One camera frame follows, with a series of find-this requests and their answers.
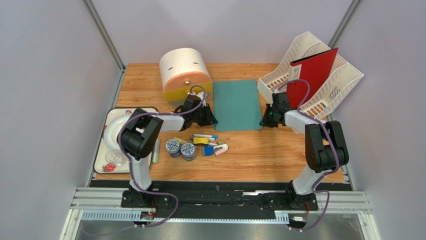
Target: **white plastic basket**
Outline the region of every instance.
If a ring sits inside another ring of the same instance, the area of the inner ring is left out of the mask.
[[[259,78],[257,90],[268,103],[272,103],[272,93],[288,82],[290,62],[322,53],[329,49],[325,43],[310,32],[297,36],[278,67],[273,72]],[[325,117],[337,108],[363,76],[364,74],[354,66],[341,56],[336,55],[330,76],[300,109],[318,119]],[[287,86],[280,89],[280,92],[284,92],[286,89]]]

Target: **pink stapler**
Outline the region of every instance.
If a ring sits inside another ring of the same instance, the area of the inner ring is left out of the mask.
[[[217,145],[217,146],[214,146],[213,149],[214,149],[214,155],[220,156],[228,151],[228,145],[227,144]]]

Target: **metal frame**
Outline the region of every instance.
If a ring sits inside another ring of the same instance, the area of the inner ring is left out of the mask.
[[[346,28],[348,27],[349,23],[352,20],[352,17],[354,17],[362,1],[363,0],[352,0],[352,2],[350,3],[346,13],[343,15],[343,18],[341,19],[336,31],[334,32],[333,37],[330,40],[330,43],[328,44],[328,46],[331,49],[336,47],[338,41],[342,37]]]
[[[126,66],[124,65],[122,59],[120,58],[120,55],[116,47],[114,46],[113,41],[108,35],[108,32],[105,29],[105,26],[102,23],[101,17],[99,16],[98,11],[96,10],[96,7],[93,4],[92,0],[81,0],[81,1],[86,7],[87,12],[89,13],[91,19],[93,20],[94,25],[96,26],[97,30],[100,33],[100,36],[105,42],[106,47],[111,53],[112,59],[114,60],[115,64],[117,64],[117,67],[121,70],[121,72],[124,72],[124,70],[126,69]]]
[[[62,240],[74,239],[80,221],[129,221],[138,220],[141,212],[150,212],[151,208],[122,208],[121,200],[126,188],[78,187],[62,230]],[[242,192],[253,195],[260,193],[282,192],[275,190],[257,190]],[[316,195],[321,213],[327,201],[326,193]],[[180,223],[238,223],[238,224],[287,224],[290,214],[302,214],[304,211],[275,211],[275,219],[208,219],[208,218],[173,218],[170,222]],[[365,239],[380,239],[374,222],[367,196],[363,191],[330,191],[327,214],[357,214],[362,225]]]

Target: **wooden table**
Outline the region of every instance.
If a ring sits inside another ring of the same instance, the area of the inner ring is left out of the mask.
[[[206,64],[213,81],[255,79],[272,72],[278,65],[245,63]],[[212,111],[213,94],[207,102]],[[266,108],[259,94],[260,108]],[[160,112],[174,110],[163,96],[158,64],[129,64],[118,97],[117,107],[156,107]],[[202,156],[197,148],[194,161],[172,158],[166,152],[165,142],[174,137],[189,140],[192,134],[218,135],[229,145],[221,156]],[[162,132],[159,163],[150,170],[153,180],[191,181],[252,181],[288,182],[296,178],[306,165],[305,137],[289,127],[264,127],[253,131],[215,131],[213,126],[199,127],[195,123],[181,132]],[[128,180],[129,174],[97,174],[97,179]],[[329,175],[327,182],[344,182],[341,170]]]

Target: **teal mat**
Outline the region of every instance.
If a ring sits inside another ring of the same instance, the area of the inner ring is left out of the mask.
[[[259,130],[262,126],[261,106],[256,81],[235,80],[213,82],[216,131]]]

